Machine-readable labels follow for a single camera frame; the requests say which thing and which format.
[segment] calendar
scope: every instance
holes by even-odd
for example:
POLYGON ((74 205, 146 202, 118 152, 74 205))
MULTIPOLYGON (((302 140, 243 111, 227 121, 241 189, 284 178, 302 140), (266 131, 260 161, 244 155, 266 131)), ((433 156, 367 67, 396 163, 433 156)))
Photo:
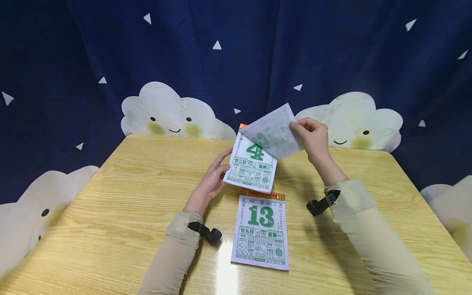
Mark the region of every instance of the calendar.
POLYGON ((231 261, 289 270, 284 194, 241 190, 231 261))

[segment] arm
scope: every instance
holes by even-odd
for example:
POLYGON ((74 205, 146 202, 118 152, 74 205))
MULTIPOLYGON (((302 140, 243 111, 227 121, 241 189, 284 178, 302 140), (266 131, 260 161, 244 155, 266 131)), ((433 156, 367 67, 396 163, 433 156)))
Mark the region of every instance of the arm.
POLYGON ((210 165, 183 211, 177 213, 167 227, 164 241, 146 271, 139 295, 179 294, 200 241, 200 234, 189 229, 187 224, 193 221, 203 222, 202 216, 208 204, 224 186, 222 179, 229 164, 221 165, 221 162, 231 152, 232 149, 224 151, 210 165))
POLYGON ((331 158, 326 126, 310 118, 290 126, 302 138, 308 159, 323 180, 325 191, 341 191, 331 206, 334 222, 359 253, 377 294, 433 294, 420 266, 379 213, 373 197, 360 181, 349 180, 331 158))

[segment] left hand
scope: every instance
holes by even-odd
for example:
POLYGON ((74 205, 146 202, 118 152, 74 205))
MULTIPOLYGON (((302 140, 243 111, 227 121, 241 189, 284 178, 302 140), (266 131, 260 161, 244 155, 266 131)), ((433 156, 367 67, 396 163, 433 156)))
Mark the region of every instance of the left hand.
POLYGON ((203 176, 200 184, 190 195, 184 212, 197 213, 203 217, 208 203, 216 197, 225 186, 223 182, 224 173, 229 170, 230 165, 222 165, 221 162, 233 151, 233 148, 222 152, 210 165, 203 176))

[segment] light wood grain tabletop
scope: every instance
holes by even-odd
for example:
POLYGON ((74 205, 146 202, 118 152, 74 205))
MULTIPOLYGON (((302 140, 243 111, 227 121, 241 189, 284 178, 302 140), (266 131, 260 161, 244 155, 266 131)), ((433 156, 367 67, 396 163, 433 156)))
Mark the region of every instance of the light wood grain tabletop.
MULTIPOLYGON (((135 294, 175 213, 214 158, 232 145, 128 136, 0 293, 135 294)), ((472 292, 472 266, 390 154, 334 148, 331 154, 350 178, 364 182, 437 294, 472 292)), ((287 196, 290 271, 231 264, 239 188, 227 185, 205 221, 222 232, 222 244, 216 248, 202 239, 183 294, 373 294, 363 263, 330 210, 315 219, 305 207, 323 197, 305 152, 279 161, 273 190, 287 196)))

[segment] beige long-sleeve shirt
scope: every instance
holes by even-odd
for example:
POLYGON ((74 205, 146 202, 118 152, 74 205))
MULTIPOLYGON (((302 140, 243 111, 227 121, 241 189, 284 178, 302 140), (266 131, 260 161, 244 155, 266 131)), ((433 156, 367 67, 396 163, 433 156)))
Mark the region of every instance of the beige long-sleeve shirt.
MULTIPOLYGON (((364 261, 377 294, 433 294, 420 266, 398 234, 377 210, 375 200, 357 180, 347 180, 325 190, 341 191, 331 206, 334 222, 347 234, 364 261)), ((193 213, 179 212, 144 276, 139 295, 178 295, 198 248, 200 235, 186 224, 202 222, 193 213)))

